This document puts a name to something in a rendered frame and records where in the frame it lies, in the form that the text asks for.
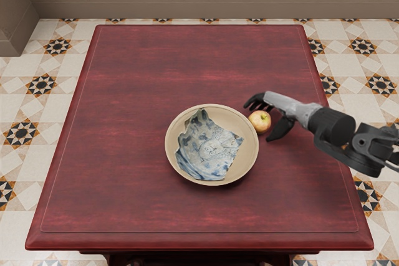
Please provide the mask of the yellow-red apple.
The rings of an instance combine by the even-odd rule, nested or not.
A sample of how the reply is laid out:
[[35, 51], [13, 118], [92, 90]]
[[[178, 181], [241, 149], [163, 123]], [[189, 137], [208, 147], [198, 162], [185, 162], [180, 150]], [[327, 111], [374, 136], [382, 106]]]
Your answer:
[[248, 120], [253, 125], [257, 134], [261, 135], [267, 132], [271, 127], [271, 116], [268, 112], [257, 110], [248, 116]]

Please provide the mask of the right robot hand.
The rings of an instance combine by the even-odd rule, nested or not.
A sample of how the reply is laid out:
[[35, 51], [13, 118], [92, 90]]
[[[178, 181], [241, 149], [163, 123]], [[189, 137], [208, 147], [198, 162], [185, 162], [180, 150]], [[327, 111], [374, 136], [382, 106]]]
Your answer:
[[271, 133], [266, 137], [266, 141], [281, 139], [290, 132], [295, 122], [306, 130], [309, 129], [309, 120], [311, 116], [322, 108], [318, 103], [302, 103], [291, 97], [276, 92], [262, 92], [253, 95], [243, 106], [250, 111], [264, 110], [271, 111], [273, 108], [279, 110], [282, 114]]

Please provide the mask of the beige plate with blue pattern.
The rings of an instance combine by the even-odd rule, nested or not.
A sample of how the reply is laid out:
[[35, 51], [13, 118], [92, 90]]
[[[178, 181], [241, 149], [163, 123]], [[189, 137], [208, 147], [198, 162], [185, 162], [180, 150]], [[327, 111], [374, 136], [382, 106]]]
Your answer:
[[219, 186], [242, 178], [259, 151], [257, 133], [237, 110], [204, 104], [181, 112], [169, 125], [165, 152], [184, 178]]

